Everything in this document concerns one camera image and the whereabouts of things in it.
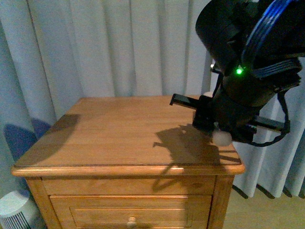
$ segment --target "wooden nightstand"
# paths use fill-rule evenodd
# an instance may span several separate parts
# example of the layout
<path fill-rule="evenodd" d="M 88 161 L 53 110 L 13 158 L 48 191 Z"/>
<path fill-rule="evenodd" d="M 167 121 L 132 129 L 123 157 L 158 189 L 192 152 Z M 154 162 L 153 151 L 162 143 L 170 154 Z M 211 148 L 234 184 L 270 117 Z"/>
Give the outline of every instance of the wooden nightstand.
<path fill-rule="evenodd" d="M 14 165 L 49 229 L 222 228 L 244 165 L 170 100 L 80 99 Z"/>

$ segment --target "curtain fold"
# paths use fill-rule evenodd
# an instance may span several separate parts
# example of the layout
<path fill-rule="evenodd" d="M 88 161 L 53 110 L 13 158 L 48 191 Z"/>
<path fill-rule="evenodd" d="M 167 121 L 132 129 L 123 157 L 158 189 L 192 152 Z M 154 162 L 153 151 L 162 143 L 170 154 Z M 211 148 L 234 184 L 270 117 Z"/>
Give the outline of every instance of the curtain fold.
<path fill-rule="evenodd" d="M 80 97 L 203 94 L 212 59 L 195 32 L 209 0 L 18 0 L 0 3 L 0 196 L 22 183 L 9 168 Z M 300 72 L 302 79 L 305 71 Z M 290 90 L 291 133 L 264 148 L 234 143 L 234 184 L 275 197 L 305 190 L 305 83 Z M 261 115 L 283 121 L 274 98 Z M 259 130 L 257 142 L 277 134 Z"/>

